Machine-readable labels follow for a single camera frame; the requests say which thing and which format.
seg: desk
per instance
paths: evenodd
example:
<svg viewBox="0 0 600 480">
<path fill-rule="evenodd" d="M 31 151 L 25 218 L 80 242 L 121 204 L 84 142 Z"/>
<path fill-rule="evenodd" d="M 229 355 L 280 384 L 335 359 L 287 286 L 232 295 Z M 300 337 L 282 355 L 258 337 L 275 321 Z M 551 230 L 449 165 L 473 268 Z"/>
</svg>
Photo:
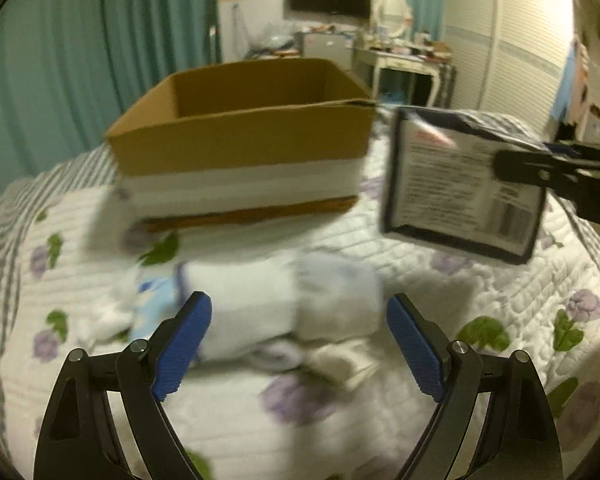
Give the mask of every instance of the desk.
<svg viewBox="0 0 600 480">
<path fill-rule="evenodd" d="M 438 91 L 440 90 L 440 69 L 435 63 L 428 63 L 413 56 L 400 56 L 381 50 L 366 50 L 364 48 L 354 49 L 354 72 L 360 74 L 360 64 L 371 66 L 373 72 L 373 98 L 378 98 L 380 85 L 380 71 L 383 68 L 399 70 L 400 72 L 411 72 L 415 74 L 428 75 L 432 78 L 431 92 L 427 99 L 427 106 L 433 106 Z"/>
</svg>

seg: green leaf print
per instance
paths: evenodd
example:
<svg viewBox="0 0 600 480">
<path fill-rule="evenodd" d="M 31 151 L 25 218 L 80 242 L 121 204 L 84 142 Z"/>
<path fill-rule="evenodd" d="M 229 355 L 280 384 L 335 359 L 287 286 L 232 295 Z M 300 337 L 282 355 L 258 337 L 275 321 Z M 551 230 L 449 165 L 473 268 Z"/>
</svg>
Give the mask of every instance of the green leaf print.
<svg viewBox="0 0 600 480">
<path fill-rule="evenodd" d="M 551 414 L 554 418 L 559 418 L 564 409 L 564 405 L 571 397 L 571 394 L 576 391 L 578 380 L 575 377 L 569 377 L 566 381 L 558 384 L 552 391 L 546 394 L 546 400 L 549 401 Z"/>
<path fill-rule="evenodd" d="M 49 267 L 51 269 L 55 269 L 58 258 L 60 257 L 60 253 L 62 252 L 62 244 L 64 244 L 64 240 L 62 240 L 62 237 L 59 233 L 56 233 L 47 239 L 46 244 L 49 247 Z"/>
<path fill-rule="evenodd" d="M 205 459 L 202 455 L 190 451 L 189 449 L 184 450 L 191 460 L 191 463 L 196 467 L 200 475 L 205 480 L 213 480 L 213 475 L 211 474 L 211 464 Z"/>
<path fill-rule="evenodd" d="M 38 213 L 38 216 L 36 216 L 36 224 L 39 224 L 40 222 L 43 222 L 46 220 L 46 217 L 49 216 L 49 211 L 47 208 L 44 208 L 42 211 L 40 211 L 40 213 Z"/>
<path fill-rule="evenodd" d="M 51 325 L 51 328 L 58 334 L 58 337 L 63 343 L 66 341 L 66 336 L 69 333 L 66 318 L 67 316 L 62 310 L 52 310 L 48 316 L 46 316 L 46 324 Z"/>
<path fill-rule="evenodd" d="M 116 336 L 116 340 L 123 342 L 123 343 L 128 343 L 129 342 L 129 332 L 130 332 L 130 328 L 127 328 L 126 330 L 123 330 L 122 332 L 120 332 L 117 336 Z"/>
<path fill-rule="evenodd" d="M 502 323 L 488 316 L 480 316 L 467 323 L 458 332 L 456 339 L 481 348 L 490 346 L 497 352 L 506 350 L 511 344 Z"/>
<path fill-rule="evenodd" d="M 574 328 L 574 324 L 564 309 L 559 310 L 558 314 L 555 315 L 554 350 L 556 352 L 568 352 L 574 346 L 580 344 L 584 338 L 584 332 Z"/>
<path fill-rule="evenodd" d="M 153 249 L 142 254 L 138 261 L 142 267 L 165 264 L 176 257 L 179 246 L 178 233 L 174 231 L 161 242 L 156 242 Z"/>
</svg>

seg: barcode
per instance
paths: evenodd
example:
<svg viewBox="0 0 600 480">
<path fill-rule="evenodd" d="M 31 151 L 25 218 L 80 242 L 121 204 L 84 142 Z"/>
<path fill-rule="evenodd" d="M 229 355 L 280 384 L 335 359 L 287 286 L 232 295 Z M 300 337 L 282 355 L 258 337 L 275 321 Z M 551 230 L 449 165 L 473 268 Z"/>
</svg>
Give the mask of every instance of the barcode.
<svg viewBox="0 0 600 480">
<path fill-rule="evenodd" d="M 526 232 L 533 219 L 531 211 L 516 207 L 509 202 L 494 200 L 485 231 L 498 235 L 507 242 L 519 244 L 525 241 Z"/>
</svg>

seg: white cabinet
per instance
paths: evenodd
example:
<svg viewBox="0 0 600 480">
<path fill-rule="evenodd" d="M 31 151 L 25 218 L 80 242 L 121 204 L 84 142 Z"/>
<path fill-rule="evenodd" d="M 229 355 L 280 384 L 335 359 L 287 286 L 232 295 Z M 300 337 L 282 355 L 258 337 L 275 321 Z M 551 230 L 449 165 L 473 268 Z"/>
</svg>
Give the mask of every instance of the white cabinet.
<svg viewBox="0 0 600 480">
<path fill-rule="evenodd" d="M 573 39 L 573 0 L 445 0 L 453 108 L 514 115 L 542 132 Z"/>
</svg>

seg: open cardboard box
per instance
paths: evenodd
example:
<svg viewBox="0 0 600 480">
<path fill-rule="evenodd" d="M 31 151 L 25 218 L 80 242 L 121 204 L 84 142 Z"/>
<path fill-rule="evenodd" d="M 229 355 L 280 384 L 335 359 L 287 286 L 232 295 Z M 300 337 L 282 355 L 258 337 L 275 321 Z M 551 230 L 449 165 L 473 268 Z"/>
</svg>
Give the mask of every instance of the open cardboard box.
<svg viewBox="0 0 600 480">
<path fill-rule="evenodd" d="M 248 222 L 351 207 L 373 114 L 328 60 L 246 61 L 169 76 L 107 140 L 154 230 Z"/>
</svg>

